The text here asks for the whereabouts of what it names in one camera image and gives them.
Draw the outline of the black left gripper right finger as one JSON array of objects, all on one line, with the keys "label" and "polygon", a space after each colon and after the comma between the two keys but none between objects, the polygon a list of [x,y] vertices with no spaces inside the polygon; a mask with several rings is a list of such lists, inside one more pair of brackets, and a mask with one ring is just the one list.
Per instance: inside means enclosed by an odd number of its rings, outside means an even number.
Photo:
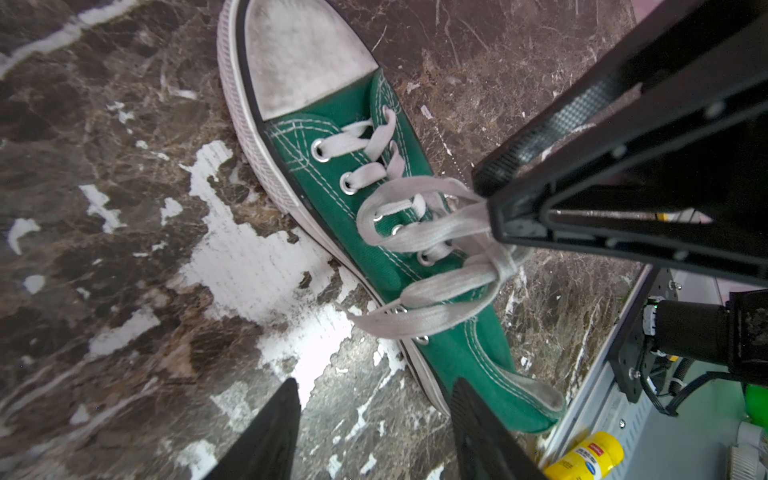
[{"label": "black left gripper right finger", "polygon": [[464,378],[454,383],[450,414],[461,479],[546,479]]}]

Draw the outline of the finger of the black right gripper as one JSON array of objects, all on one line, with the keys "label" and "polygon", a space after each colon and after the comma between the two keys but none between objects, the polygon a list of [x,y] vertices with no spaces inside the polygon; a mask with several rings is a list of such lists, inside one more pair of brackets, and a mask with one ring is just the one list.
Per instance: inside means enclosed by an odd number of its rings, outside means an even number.
[{"label": "finger of the black right gripper", "polygon": [[765,284],[766,3],[661,3],[472,182],[502,243]]}]

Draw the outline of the green canvas sneaker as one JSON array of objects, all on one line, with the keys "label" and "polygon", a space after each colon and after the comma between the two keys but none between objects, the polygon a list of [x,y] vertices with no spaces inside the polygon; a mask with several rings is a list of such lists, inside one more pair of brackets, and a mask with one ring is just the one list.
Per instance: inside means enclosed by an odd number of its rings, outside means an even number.
[{"label": "green canvas sneaker", "polygon": [[516,370],[493,309],[529,250],[496,241],[486,201],[433,173],[349,24],[325,1],[228,1],[217,54],[261,186],[374,297],[350,320],[397,342],[439,411],[462,379],[507,429],[550,430],[565,399]]}]

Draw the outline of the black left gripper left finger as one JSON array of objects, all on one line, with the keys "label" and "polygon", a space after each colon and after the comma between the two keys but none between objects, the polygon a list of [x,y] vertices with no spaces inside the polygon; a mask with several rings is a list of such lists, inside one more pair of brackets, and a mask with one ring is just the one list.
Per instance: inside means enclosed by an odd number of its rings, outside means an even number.
[{"label": "black left gripper left finger", "polygon": [[289,378],[204,479],[290,479],[300,416],[298,385]]}]

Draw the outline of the white shoelace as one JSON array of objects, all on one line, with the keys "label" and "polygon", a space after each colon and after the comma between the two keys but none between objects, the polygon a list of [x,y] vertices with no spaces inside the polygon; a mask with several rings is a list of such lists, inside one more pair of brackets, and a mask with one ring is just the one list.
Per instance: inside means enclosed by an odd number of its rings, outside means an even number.
[{"label": "white shoelace", "polygon": [[362,203],[356,228],[369,246],[414,255],[431,267],[455,251],[466,254],[460,268],[417,280],[400,296],[366,315],[350,314],[362,330],[386,339],[441,333],[484,310],[530,257],[528,247],[493,239],[487,202],[460,181],[406,175],[406,160],[394,139],[396,113],[383,109],[385,123],[352,123],[311,144],[314,159],[362,151],[368,163],[340,177],[343,193],[375,191]]}]

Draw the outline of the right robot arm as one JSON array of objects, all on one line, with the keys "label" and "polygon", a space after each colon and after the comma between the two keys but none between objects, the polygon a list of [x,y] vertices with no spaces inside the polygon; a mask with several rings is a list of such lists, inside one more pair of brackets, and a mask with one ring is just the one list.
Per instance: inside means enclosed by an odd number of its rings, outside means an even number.
[{"label": "right robot arm", "polygon": [[643,288],[609,353],[631,402],[652,356],[767,382],[767,5],[665,1],[473,171],[505,244],[612,256],[748,284],[722,305]]}]

